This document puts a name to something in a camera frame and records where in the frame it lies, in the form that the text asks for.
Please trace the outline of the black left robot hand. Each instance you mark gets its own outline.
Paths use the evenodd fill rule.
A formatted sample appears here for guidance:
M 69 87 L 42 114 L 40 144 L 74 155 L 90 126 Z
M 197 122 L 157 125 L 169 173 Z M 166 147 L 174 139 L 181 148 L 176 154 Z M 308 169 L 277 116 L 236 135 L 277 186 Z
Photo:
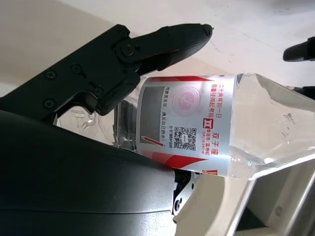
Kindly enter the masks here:
M 283 60 L 286 62 L 302 62 L 315 60 L 315 37 L 310 37 L 307 41 L 291 46 L 283 52 Z M 310 99 L 315 99 L 315 87 L 289 87 L 291 90 L 302 94 Z

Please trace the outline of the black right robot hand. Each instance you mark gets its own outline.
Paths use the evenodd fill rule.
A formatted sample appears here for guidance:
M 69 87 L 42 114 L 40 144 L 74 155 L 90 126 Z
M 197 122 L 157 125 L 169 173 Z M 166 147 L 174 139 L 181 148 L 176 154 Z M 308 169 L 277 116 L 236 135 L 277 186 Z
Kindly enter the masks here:
M 208 24 L 131 38 L 115 25 L 0 99 L 3 236 L 173 236 L 198 176 L 57 127 L 74 106 L 101 116 L 198 52 Z

